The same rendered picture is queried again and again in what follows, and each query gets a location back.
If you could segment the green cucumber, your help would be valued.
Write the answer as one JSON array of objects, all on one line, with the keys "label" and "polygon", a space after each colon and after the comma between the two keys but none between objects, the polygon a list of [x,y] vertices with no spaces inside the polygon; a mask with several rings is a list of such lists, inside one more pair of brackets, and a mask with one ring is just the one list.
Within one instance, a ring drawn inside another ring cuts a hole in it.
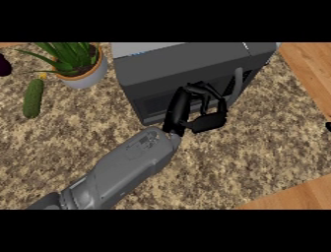
[{"label": "green cucumber", "polygon": [[24,92],[23,115],[36,118],[41,113],[42,80],[32,79]]}]

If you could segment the potted green plant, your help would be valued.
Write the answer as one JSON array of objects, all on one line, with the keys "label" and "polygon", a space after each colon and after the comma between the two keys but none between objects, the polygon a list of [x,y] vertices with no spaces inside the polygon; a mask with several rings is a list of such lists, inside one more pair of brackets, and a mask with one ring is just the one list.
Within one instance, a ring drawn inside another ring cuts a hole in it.
[{"label": "potted green plant", "polygon": [[91,88],[104,79],[109,63],[98,42],[36,42],[36,46],[51,56],[47,58],[30,51],[18,52],[45,62],[61,83],[72,89]]}]

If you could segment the dark grey microwave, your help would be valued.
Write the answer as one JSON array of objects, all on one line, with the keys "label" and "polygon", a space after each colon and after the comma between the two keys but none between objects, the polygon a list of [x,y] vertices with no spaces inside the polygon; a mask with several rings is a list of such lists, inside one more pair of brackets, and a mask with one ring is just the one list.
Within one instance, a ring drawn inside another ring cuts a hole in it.
[{"label": "dark grey microwave", "polygon": [[275,42],[113,42],[119,85],[140,123],[165,117],[175,90],[208,83],[232,104],[278,50]]}]

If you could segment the dark purple eggplant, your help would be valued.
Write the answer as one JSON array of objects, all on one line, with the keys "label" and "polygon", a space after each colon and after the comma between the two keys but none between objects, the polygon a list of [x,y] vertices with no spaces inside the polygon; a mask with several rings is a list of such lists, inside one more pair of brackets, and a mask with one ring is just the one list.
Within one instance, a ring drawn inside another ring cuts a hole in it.
[{"label": "dark purple eggplant", "polygon": [[0,77],[5,77],[11,74],[11,64],[7,61],[4,55],[0,53]]}]

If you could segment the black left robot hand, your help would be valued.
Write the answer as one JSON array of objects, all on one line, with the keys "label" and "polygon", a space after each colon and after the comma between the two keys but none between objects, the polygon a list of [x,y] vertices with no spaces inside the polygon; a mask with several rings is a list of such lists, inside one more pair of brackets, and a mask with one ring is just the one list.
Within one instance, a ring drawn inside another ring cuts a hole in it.
[{"label": "black left robot hand", "polygon": [[[211,97],[217,100],[217,110],[214,113],[206,113]],[[202,101],[201,116],[193,121],[189,121],[190,102],[193,99]],[[186,129],[190,129],[195,134],[217,129],[226,123],[226,113],[226,100],[214,87],[204,82],[186,84],[177,88],[172,95],[165,113],[162,131],[183,136]]]}]

